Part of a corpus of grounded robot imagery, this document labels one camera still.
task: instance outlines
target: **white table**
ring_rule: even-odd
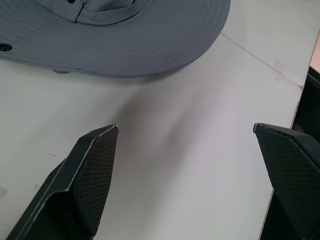
[[[232,0],[209,51],[151,81],[0,61],[0,239],[76,140],[110,124],[120,134],[94,240],[259,239],[272,186],[253,125],[291,126],[319,9]]]

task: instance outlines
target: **black object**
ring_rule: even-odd
[[[305,134],[320,142],[320,74],[310,67],[293,127],[299,125]]]
[[[12,49],[12,46],[6,43],[0,43],[0,51],[7,52]]]
[[[286,216],[301,238],[320,239],[320,144],[273,125],[256,123],[253,131]]]
[[[275,194],[272,195],[260,240],[301,240]]]
[[[79,138],[44,181],[7,240],[92,240],[108,196],[118,127]]]

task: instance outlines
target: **hat band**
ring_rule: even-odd
[[[122,22],[126,19],[132,18],[139,13],[151,0],[135,0],[134,3],[125,8],[119,8],[108,11],[90,12],[82,8],[76,21],[91,24],[91,25],[110,25]]]
[[[56,15],[71,22],[90,25],[110,25],[132,18],[152,0],[135,0],[128,7],[91,12],[83,7],[81,0],[35,0]]]

